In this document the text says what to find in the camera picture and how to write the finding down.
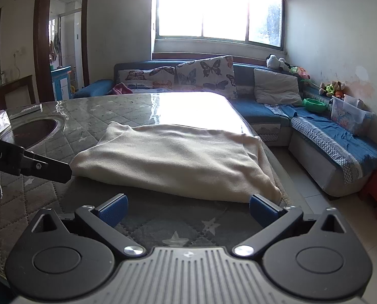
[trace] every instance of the beige blanket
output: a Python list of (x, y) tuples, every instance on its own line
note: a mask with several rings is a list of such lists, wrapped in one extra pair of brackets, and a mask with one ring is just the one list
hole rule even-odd
[(184, 197), (281, 200), (260, 137), (177, 125), (111, 122), (99, 143), (75, 156), (73, 174)]

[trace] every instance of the screw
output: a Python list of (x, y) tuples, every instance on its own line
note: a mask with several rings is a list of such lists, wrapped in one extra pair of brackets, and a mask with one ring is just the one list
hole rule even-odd
[(124, 253), (128, 256), (139, 256), (144, 251), (140, 245), (128, 245), (124, 248)]
[(239, 245), (234, 248), (234, 253), (238, 256), (246, 257), (250, 256), (255, 252), (255, 250), (250, 245)]

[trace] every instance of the window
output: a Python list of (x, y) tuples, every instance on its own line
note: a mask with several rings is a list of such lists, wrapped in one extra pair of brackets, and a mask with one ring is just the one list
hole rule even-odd
[(49, 32), (49, 42), (53, 41), (55, 37), (55, 19), (52, 19), (48, 23), (48, 32)]
[(158, 0), (157, 38), (223, 39), (281, 48), (283, 0)]

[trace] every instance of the wooden cabinet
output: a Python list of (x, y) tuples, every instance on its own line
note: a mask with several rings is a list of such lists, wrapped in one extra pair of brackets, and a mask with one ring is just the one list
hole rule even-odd
[(28, 93), (30, 95), (31, 104), (35, 104), (35, 95), (34, 95), (34, 87), (32, 85), (32, 75), (28, 75), (27, 77), (8, 82), (5, 85), (0, 86), (0, 110), (6, 110), (6, 100), (5, 95), (17, 90), (20, 87), (27, 87)]

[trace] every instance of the butterfly pillow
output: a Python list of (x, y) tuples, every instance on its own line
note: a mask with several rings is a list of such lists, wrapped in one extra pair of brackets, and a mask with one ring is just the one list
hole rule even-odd
[(179, 64), (175, 91), (210, 91), (236, 99), (232, 56), (221, 56)]
[(161, 66), (152, 70), (120, 70), (117, 82), (123, 82), (130, 89), (173, 89), (175, 68)]

